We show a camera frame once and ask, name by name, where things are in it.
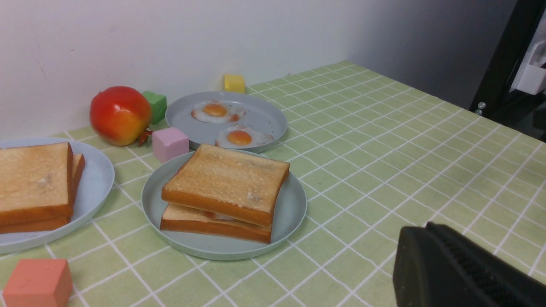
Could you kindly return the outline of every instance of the fried egg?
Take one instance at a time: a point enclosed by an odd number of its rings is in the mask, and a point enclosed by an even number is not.
[[[236,125],[221,130],[215,145],[222,148],[246,148],[264,145],[273,141],[273,135],[262,133],[243,125]]]
[[[246,111],[238,105],[227,105],[218,100],[203,101],[192,109],[192,117],[201,122],[227,123],[238,121]]]

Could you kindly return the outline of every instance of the stack of toast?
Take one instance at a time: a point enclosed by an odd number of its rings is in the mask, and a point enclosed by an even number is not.
[[[161,230],[271,243],[275,203],[290,164],[201,144],[163,186]]]
[[[69,142],[0,149],[0,233],[68,224],[84,167]]]

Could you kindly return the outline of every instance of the play food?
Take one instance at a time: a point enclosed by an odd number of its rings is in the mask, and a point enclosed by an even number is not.
[[[91,101],[90,122],[106,142],[126,146],[148,140],[152,108],[144,95],[128,86],[113,86],[98,93]]]

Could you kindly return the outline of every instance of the gray plate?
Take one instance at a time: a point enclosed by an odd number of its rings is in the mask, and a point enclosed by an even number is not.
[[[246,115],[239,121],[213,124],[200,122],[192,117],[195,104],[216,99],[227,104],[238,104],[246,110]],[[239,148],[260,153],[278,143],[288,127],[283,112],[271,103],[249,95],[235,92],[203,92],[185,96],[171,103],[165,113],[169,127],[176,127],[189,138],[189,146],[197,149],[201,143],[214,145],[216,135],[222,129],[237,123],[263,133],[271,134],[273,141],[255,147]]]
[[[193,152],[167,161],[148,178],[142,191],[142,204],[148,221],[159,236],[172,247],[187,254],[210,260],[239,260],[252,258],[277,248],[301,225],[307,212],[307,197],[298,178],[292,173],[284,182],[275,204],[271,244],[185,232],[159,230],[161,216],[167,202],[161,199],[161,188]]]
[[[84,154],[85,168],[81,175],[74,215],[67,225],[54,231],[0,234],[0,253],[18,252],[57,240],[85,225],[104,204],[114,184],[114,166],[100,150],[82,142],[63,138],[30,138],[0,142],[0,148],[70,142],[75,154]]]

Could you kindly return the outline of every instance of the green block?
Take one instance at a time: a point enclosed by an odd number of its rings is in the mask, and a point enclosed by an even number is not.
[[[165,118],[167,111],[167,97],[146,91],[142,93],[152,106],[152,124],[157,124]]]

